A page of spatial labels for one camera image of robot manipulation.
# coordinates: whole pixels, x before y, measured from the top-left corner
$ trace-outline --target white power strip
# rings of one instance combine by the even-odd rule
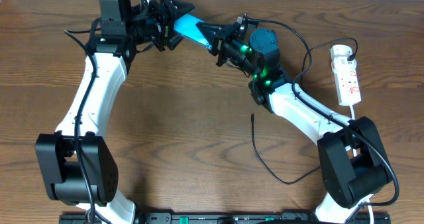
[[[359,101],[359,83],[356,76],[356,59],[348,61],[352,49],[346,45],[334,45],[330,49],[331,69],[336,81],[337,97],[342,106],[352,106]]]

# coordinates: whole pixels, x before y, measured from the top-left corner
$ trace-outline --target white cord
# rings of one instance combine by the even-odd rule
[[[355,111],[353,109],[353,105],[349,105],[349,108],[350,108],[350,116],[352,117],[352,120],[355,120]],[[356,149],[353,148],[352,152],[354,157],[358,155],[358,153],[356,152]],[[370,224],[374,224],[374,213],[372,212],[372,207],[370,205],[368,206],[368,213],[370,214]]]

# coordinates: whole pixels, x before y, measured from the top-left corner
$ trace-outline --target wooden table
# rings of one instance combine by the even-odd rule
[[[424,220],[424,2],[367,0],[184,0],[195,16],[233,23],[237,16],[282,21],[311,46],[353,36],[360,44],[358,117],[380,132],[401,185],[395,205],[378,208],[393,223]],[[34,152],[40,133],[53,133],[78,88],[82,49],[63,30],[86,29],[99,16],[98,0],[3,0],[0,3],[0,222],[57,223],[79,211],[47,198]],[[302,43],[277,30],[281,62],[291,76],[301,68]],[[309,93],[339,107],[330,56],[313,52]],[[256,142],[281,178],[293,180],[319,165],[317,149],[286,120],[255,104],[249,79],[215,65],[185,40],[174,51],[139,54],[112,110],[106,141],[119,167],[119,189],[143,209],[175,212],[281,212],[313,209],[325,195],[321,173],[284,186],[254,155]],[[386,186],[373,201],[388,200]]]

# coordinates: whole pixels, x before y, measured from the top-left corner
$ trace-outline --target wood grain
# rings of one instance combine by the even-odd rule
[[[399,201],[378,210],[390,213],[393,223],[424,220],[424,2],[185,1],[196,5],[195,16],[211,23],[232,23],[243,13],[285,22],[311,46],[355,37],[363,98],[356,113],[377,124],[401,185]],[[83,73],[83,51],[63,30],[86,29],[98,16],[98,0],[0,3],[0,223],[57,223],[59,214],[77,211],[47,198],[34,142],[62,120]],[[280,38],[284,67],[296,75],[303,45],[290,32],[270,27]],[[347,114],[337,105],[328,50],[313,55],[305,86]],[[175,51],[136,57],[106,137],[119,167],[120,190],[143,208],[175,212],[315,208],[325,195],[321,174],[293,186],[275,181],[254,155],[250,113],[256,113],[258,149],[283,179],[319,164],[315,145],[256,106],[249,80],[239,71],[215,62],[186,40]],[[373,201],[392,194],[388,185]]]

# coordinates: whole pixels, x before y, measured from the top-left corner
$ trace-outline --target blue object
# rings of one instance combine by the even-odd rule
[[[198,22],[202,20],[194,17],[193,15],[186,14],[175,21],[174,30],[179,34],[184,35],[197,43],[200,43],[206,48],[210,48],[211,45],[207,42],[206,38],[202,35],[199,29],[196,27]]]

